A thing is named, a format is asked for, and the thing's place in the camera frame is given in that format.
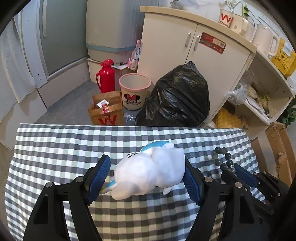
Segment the clear plastic bag on shelf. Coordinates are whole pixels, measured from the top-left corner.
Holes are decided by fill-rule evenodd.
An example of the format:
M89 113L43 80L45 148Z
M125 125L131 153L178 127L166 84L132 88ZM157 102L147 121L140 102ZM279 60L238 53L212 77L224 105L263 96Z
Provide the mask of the clear plastic bag on shelf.
M234 105L241 105L246 102L248 94L248 85L238 83L234 90L226 93L227 100Z

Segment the cardboard box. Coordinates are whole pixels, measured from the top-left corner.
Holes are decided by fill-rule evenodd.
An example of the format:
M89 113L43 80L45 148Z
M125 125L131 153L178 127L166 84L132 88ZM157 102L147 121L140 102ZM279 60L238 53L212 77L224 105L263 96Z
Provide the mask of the cardboard box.
M259 170L290 186L295 178L295 153L283 123L274 122L251 141Z

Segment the black garbage bag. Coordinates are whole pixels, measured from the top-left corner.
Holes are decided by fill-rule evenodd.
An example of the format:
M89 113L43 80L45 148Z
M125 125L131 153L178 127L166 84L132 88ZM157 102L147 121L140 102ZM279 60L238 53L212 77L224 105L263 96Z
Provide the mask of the black garbage bag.
M156 82L135 125L195 128L207 119L209 111L208 83L189 61Z

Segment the white open shelf unit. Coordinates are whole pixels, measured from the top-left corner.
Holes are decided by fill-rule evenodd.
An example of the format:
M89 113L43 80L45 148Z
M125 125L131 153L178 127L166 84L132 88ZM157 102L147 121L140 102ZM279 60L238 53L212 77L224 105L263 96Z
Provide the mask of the white open shelf unit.
M270 114L263 113L256 108L257 104L254 101L249 100L241 105L233 105L229 101L225 101L222 106L234 116L245 121L243 129L253 140L280 117L295 97L295 92L270 59L259 51L242 77L246 77L249 71L254 78L251 86L257 94L269 96Z

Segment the red thermos jug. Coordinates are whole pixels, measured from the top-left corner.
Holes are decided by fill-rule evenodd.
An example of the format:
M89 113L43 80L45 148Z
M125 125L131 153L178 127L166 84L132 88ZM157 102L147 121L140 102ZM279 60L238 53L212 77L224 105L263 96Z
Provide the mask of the red thermos jug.
M101 70L95 75L96 82L101 93L113 92L115 90L115 70L112 68L114 62L111 59L103 61Z

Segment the white paper cup red W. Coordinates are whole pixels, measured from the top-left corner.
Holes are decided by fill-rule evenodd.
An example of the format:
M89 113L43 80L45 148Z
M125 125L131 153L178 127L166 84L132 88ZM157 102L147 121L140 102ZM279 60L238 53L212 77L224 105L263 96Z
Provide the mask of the white paper cup red W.
M218 23L220 23L221 25L224 25L227 28L230 28L232 20L233 20L232 12L227 11L225 9L220 9Z

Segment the white plush toy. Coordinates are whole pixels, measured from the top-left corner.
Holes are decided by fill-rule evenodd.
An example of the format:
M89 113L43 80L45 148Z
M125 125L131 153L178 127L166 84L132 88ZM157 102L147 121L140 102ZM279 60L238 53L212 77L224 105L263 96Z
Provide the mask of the white plush toy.
M185 153L169 141L155 141L139 152L127 154L114 170L113 180L100 190L115 200L145 195L155 187L168 194L185 173Z

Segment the checkered tablecloth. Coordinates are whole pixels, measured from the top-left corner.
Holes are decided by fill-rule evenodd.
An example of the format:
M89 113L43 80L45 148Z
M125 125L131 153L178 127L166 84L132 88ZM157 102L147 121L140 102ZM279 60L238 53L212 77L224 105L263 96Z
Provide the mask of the checkered tablecloth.
M12 236L23 239L32 209L46 183L68 183L84 175L105 154L111 159L111 168L115 168L127 154L159 140L182 148L194 167L218 182L221 170L211 158L216 147L225 147L232 160L249 172L259 171L249 138L238 128L21 124L5 190ZM167 195L156 188L148 195L124 201L105 194L89 210L103 240L185 240L199 208L184 185L179 184Z

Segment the white kitchen cabinet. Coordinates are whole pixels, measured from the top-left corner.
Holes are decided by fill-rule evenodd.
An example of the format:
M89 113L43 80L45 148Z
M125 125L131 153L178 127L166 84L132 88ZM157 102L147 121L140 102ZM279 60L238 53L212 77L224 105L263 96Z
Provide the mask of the white kitchen cabinet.
M257 48L233 30L199 15L172 8L141 6L144 13L138 74L152 85L179 65L192 61L208 83L208 125L250 66ZM223 54L199 43L205 32L226 43Z

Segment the red cabinet sticker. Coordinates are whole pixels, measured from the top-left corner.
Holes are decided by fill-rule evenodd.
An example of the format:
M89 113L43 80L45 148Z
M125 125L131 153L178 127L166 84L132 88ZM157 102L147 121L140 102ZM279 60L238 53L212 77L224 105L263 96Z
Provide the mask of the red cabinet sticker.
M226 43L205 32L201 34L199 43L218 52L219 54L223 54L226 47Z

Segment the yellow paper bag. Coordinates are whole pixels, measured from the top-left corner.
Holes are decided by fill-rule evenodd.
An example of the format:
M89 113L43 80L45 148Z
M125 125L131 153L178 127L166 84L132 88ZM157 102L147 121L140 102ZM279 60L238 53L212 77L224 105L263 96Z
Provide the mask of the yellow paper bag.
M290 77L295 71L295 51L283 38L280 38L277 54L271 58L271 62L285 78Z

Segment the white power strip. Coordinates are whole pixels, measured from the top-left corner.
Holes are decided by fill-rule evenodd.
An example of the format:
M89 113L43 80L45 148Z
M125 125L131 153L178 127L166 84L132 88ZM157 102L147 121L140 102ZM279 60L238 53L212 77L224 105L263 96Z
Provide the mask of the white power strip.
M242 7L242 16L246 19L249 17L249 9L246 5Z

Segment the frosted glass door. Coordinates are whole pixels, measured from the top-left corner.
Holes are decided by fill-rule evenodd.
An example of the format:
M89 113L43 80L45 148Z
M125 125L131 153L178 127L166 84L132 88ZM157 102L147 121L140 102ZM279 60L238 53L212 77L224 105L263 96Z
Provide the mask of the frosted glass door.
M49 75L88 55L87 1L39 1L39 30Z

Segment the brown paper bag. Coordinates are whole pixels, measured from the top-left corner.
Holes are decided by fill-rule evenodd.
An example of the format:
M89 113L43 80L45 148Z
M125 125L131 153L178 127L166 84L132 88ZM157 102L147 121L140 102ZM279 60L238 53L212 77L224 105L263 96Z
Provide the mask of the brown paper bag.
M101 93L92 97L88 108L91 122L95 126L123 126L122 96L120 91Z

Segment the green potted plant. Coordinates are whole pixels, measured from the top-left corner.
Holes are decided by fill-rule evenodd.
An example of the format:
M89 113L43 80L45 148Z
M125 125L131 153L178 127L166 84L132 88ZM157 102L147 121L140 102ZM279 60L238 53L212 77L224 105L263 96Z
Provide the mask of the green potted plant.
M279 123L283 123L285 128L291 125L294 121L296 121L296 98L294 98L287 108L283 111L283 113L278 118Z

